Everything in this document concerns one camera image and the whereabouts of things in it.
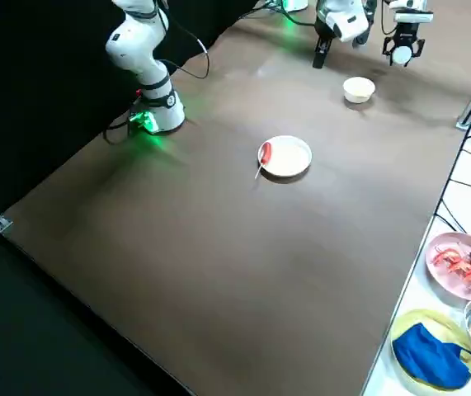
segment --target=blue towel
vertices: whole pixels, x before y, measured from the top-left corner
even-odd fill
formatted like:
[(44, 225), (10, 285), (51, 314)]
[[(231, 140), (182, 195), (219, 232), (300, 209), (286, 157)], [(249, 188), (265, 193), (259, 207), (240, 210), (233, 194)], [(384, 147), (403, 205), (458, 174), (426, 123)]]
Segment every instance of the blue towel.
[(460, 360), (463, 347), (441, 342), (422, 323), (393, 341), (398, 362), (412, 377), (444, 389), (460, 389), (471, 374)]

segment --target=green led light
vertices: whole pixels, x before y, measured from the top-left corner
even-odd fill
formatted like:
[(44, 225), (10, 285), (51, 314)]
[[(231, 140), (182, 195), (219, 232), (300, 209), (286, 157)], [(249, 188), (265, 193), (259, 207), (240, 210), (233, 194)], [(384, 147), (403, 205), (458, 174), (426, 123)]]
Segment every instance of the green led light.
[(141, 111), (140, 113), (136, 113), (129, 118), (129, 121), (145, 128), (149, 133), (158, 132), (160, 130), (156, 120), (154, 119), (153, 113), (150, 111)]

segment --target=black curtain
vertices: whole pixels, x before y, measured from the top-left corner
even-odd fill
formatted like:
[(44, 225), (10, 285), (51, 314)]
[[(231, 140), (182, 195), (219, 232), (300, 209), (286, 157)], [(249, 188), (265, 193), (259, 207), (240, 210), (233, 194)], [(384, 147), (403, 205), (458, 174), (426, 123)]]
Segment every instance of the black curtain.
[[(169, 6), (210, 46), (255, 2), (169, 0)], [(122, 21), (110, 0), (0, 0), (0, 212), (134, 100), (134, 79), (105, 52)], [(199, 52), (173, 25), (156, 55), (182, 65)]]

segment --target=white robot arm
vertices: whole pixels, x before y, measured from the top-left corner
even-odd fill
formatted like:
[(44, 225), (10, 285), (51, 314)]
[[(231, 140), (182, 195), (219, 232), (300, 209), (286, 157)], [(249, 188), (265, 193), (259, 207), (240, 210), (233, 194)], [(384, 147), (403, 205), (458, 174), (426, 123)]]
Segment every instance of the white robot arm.
[[(420, 56), (424, 40), (417, 39), (418, 26), (433, 20), (433, 12), (426, 11), (426, 0), (381, 0), (395, 11), (397, 22), (393, 37), (384, 42), (383, 54), (389, 62), (407, 65), (411, 58)], [(374, 24), (377, 0), (318, 0), (315, 23), (319, 39), (316, 45), (313, 66), (321, 68), (330, 50), (332, 40), (353, 41), (353, 45), (364, 45)], [(388, 44), (394, 41), (392, 49)], [(417, 43), (418, 50), (413, 50)]]
[(382, 54), (389, 58), (389, 64), (407, 66), (412, 58), (422, 54), (425, 40), (417, 38), (421, 23), (433, 21), (433, 12), (426, 11), (427, 0), (394, 0), (389, 9), (394, 10), (394, 21), (397, 22), (394, 35), (386, 37)]
[(169, 23), (156, 0), (112, 0), (125, 12), (124, 22), (106, 42), (116, 66), (134, 73), (142, 95), (131, 109), (131, 118), (144, 116), (151, 133), (174, 130), (185, 119), (184, 107), (172, 87), (166, 66), (153, 58)]

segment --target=red utensil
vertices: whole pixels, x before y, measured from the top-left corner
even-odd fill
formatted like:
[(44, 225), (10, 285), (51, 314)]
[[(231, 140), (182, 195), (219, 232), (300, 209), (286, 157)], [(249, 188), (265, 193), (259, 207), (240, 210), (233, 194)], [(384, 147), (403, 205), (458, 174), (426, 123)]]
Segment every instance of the red utensil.
[(265, 142), (261, 147), (261, 158), (259, 158), (259, 163), (261, 165), (259, 166), (259, 169), (257, 169), (257, 173), (255, 174), (254, 179), (257, 179), (257, 177), (259, 176), (259, 173), (261, 172), (262, 167), (270, 162), (270, 157), (271, 157), (271, 144), (270, 142)]

